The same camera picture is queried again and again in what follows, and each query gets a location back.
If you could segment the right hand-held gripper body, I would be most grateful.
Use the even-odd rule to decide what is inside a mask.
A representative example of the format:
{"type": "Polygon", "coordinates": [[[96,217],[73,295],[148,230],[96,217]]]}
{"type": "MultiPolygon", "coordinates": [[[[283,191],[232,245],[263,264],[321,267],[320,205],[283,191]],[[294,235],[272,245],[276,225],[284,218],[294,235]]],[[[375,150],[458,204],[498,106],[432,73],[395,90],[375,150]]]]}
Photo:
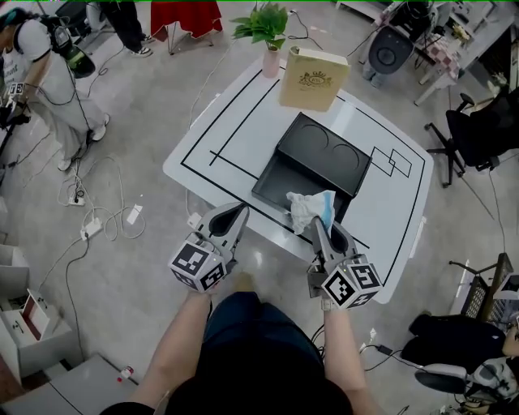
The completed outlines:
{"type": "Polygon", "coordinates": [[[365,254],[331,262],[328,268],[313,264],[307,270],[310,297],[319,297],[322,310],[365,306],[382,288],[373,263],[365,254]]]}

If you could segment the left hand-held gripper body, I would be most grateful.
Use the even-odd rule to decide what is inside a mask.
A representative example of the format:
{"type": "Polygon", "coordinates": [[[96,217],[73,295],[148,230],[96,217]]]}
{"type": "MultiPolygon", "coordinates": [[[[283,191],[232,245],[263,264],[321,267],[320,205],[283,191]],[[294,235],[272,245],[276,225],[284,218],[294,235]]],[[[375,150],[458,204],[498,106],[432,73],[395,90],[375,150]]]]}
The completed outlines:
{"type": "Polygon", "coordinates": [[[188,288],[206,293],[224,280],[237,264],[238,231],[211,233],[200,226],[188,234],[168,262],[175,278],[188,288]]]}

